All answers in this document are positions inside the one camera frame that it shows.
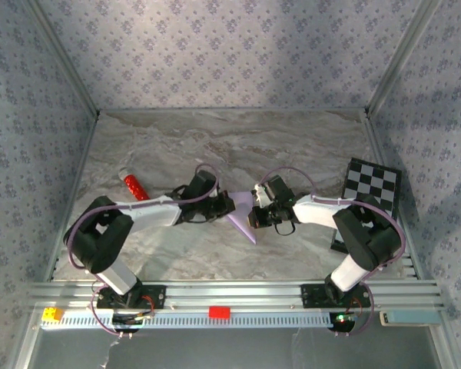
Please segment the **blue-grey flat box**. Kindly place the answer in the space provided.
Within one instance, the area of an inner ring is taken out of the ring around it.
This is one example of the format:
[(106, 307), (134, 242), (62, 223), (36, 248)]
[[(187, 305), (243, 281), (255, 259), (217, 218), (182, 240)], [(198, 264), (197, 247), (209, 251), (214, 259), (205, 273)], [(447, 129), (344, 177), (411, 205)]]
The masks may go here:
[(380, 323), (385, 327), (429, 327), (439, 326), (442, 321), (436, 311), (398, 310), (381, 311)]

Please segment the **aluminium frame post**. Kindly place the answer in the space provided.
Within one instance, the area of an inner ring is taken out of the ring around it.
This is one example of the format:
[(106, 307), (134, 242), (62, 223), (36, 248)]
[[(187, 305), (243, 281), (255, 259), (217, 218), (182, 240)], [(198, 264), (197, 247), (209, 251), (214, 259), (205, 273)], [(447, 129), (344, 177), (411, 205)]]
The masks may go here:
[(65, 47), (61, 43), (53, 24), (48, 19), (45, 10), (38, 0), (21, 0), (21, 3), (31, 17), (39, 35), (44, 40), (48, 50), (61, 69), (66, 81), (71, 86), (82, 108), (90, 117), (96, 119), (98, 117), (98, 109), (89, 95), (84, 82), (81, 80), (80, 75), (77, 73), (72, 60), (69, 58)]
[(420, 0), (419, 6), (407, 25), (406, 31), (400, 39), (400, 43), (396, 47), (386, 71), (383, 73), (372, 98), (365, 107), (368, 118), (375, 117), (380, 111), (398, 77), (401, 76), (414, 48), (429, 25), (431, 18), (442, 2), (443, 0)]

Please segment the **aluminium back rail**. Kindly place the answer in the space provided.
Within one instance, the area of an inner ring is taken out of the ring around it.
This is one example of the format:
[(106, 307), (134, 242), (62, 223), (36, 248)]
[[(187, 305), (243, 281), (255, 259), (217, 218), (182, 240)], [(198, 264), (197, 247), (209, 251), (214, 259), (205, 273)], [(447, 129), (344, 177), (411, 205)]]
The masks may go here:
[(107, 115), (119, 115), (129, 113), (176, 113), (176, 112), (247, 112), (247, 111), (278, 111), (278, 112), (296, 112), (296, 111), (332, 111), (346, 114), (365, 113), (365, 107), (319, 107), (319, 108), (273, 108), (273, 107), (224, 107), (224, 108), (126, 108), (126, 109), (101, 109), (100, 113)]

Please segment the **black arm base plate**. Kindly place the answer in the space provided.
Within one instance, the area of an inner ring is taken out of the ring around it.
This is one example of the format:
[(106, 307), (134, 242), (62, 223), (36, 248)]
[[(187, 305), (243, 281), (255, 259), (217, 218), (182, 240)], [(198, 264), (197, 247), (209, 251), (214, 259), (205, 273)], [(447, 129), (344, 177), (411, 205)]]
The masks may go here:
[(117, 294), (111, 288), (103, 288), (97, 298), (97, 307), (135, 310), (162, 309), (166, 290), (167, 287), (161, 284), (136, 284), (126, 294)]
[(357, 285), (348, 292), (328, 284), (302, 284), (300, 297), (304, 308), (349, 308), (371, 306), (366, 287)]

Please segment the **black controller board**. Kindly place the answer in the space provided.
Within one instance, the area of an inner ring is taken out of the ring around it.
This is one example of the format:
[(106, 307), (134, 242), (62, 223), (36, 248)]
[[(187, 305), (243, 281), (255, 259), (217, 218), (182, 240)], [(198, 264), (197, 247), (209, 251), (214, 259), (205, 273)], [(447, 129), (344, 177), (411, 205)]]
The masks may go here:
[(118, 334), (134, 334), (154, 317), (149, 312), (138, 314), (113, 314), (111, 325)]
[(329, 330), (333, 333), (349, 334), (354, 329), (357, 320), (357, 315), (351, 312), (330, 313), (330, 323), (332, 326), (329, 327)]

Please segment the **white torn tape strip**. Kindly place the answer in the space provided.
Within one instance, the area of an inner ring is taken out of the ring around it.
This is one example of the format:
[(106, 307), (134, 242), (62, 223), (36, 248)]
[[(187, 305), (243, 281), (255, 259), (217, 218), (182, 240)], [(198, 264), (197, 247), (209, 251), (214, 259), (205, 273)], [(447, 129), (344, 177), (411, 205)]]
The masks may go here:
[(120, 340), (121, 339), (118, 337), (109, 344), (106, 352), (104, 353), (104, 356), (100, 361), (100, 364), (98, 365), (98, 369), (107, 369), (108, 363), (110, 361), (111, 352), (114, 347), (120, 344)]

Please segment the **aluminium side rail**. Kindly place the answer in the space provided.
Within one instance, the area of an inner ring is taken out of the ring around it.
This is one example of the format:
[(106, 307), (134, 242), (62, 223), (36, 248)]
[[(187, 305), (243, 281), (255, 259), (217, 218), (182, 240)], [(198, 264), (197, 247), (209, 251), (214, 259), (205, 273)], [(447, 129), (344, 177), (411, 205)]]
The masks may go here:
[(72, 186), (70, 187), (70, 192), (68, 195), (68, 201), (66, 203), (65, 212), (62, 216), (59, 229), (55, 235), (53, 249), (52, 249), (50, 258), (48, 259), (48, 265), (45, 269), (44, 276), (41, 280), (42, 282), (50, 282), (52, 280), (52, 276), (55, 271), (55, 265), (57, 263), (57, 258), (60, 255), (61, 250), (65, 247), (63, 243), (63, 237), (64, 237), (65, 232), (68, 230), (68, 220), (71, 216), (72, 209), (75, 204), (76, 195), (78, 193), (78, 189), (79, 189), (80, 182), (81, 182), (82, 172), (85, 168), (85, 162), (87, 161), (88, 152), (91, 147), (91, 142), (95, 135), (95, 129), (96, 129), (96, 125), (99, 120), (99, 116), (100, 116), (100, 111), (96, 111), (94, 121), (88, 131), (88, 135), (87, 135), (85, 145), (81, 153), (79, 164), (76, 168), (75, 179), (73, 181)]
[[(373, 123), (371, 122), (370, 118), (368, 117), (367, 113), (362, 111), (362, 122), (365, 126), (366, 129), (366, 134), (368, 136), (370, 146), (373, 150), (373, 154), (375, 159), (381, 164), (385, 166), (391, 167), (391, 164), (387, 160), (387, 156), (383, 150), (383, 146), (381, 145), (379, 135), (375, 131), (375, 127)], [(399, 206), (398, 206), (398, 215), (397, 215), (397, 221), (400, 225), (400, 227), (403, 229), (405, 235), (406, 235), (406, 254), (410, 256), (411, 261), (413, 263), (413, 270), (415, 273), (415, 277), (418, 280), (423, 280), (426, 275), (424, 274), (423, 268), (421, 266), (420, 260), (418, 258), (418, 255), (416, 254), (416, 250), (413, 247), (413, 237), (410, 233), (410, 229), (407, 227), (406, 223), (406, 215), (404, 212), (404, 208), (402, 205), (402, 200), (399, 200)]]

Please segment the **grey metal shelf panel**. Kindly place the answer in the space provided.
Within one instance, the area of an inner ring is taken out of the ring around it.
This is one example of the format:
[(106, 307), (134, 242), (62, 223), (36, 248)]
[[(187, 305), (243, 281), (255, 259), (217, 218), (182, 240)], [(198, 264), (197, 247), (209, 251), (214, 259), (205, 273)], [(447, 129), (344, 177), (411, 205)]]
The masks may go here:
[[(112, 336), (46, 331), (30, 369), (98, 369)], [(319, 328), (170, 329), (122, 338), (107, 369), (441, 369), (422, 328), (370, 327), (353, 337)]]

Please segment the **aluminium mounting rail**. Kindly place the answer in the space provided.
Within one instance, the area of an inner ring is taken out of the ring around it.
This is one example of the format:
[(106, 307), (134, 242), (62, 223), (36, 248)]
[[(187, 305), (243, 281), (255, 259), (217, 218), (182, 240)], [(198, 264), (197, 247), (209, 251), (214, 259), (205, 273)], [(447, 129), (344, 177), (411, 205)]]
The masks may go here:
[[(319, 281), (162, 281), (167, 287), (163, 311), (205, 312), (210, 306), (230, 307), (236, 312), (282, 312), (316, 309), (344, 311), (344, 308), (304, 308), (302, 284)], [(371, 306), (350, 307), (368, 311), (441, 311), (445, 307), (435, 281), (417, 279), (380, 280), (365, 284)]]

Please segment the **red glitter tube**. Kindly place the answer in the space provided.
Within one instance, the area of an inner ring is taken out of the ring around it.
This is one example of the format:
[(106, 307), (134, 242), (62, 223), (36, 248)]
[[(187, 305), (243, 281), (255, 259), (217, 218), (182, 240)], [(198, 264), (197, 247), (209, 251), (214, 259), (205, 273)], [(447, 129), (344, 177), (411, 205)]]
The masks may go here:
[(131, 170), (122, 168), (118, 175), (137, 201), (147, 201), (150, 199), (149, 194), (145, 191), (144, 187)]

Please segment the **black and grey checkerboard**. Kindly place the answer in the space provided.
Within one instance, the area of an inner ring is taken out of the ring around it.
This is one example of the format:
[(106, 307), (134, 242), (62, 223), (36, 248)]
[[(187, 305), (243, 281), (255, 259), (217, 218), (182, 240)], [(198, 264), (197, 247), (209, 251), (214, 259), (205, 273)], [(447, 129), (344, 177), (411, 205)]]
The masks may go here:
[(342, 198), (371, 194), (393, 219), (398, 218), (402, 172), (395, 168), (352, 158), (347, 166)]

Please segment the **yellow toy block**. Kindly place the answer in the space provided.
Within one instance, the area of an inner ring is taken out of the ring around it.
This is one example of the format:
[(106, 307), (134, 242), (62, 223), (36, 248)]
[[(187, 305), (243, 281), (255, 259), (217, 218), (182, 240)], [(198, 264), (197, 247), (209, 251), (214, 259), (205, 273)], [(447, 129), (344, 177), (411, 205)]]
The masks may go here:
[(63, 318), (64, 313), (64, 310), (59, 307), (45, 307), (41, 320), (43, 322), (59, 322)]

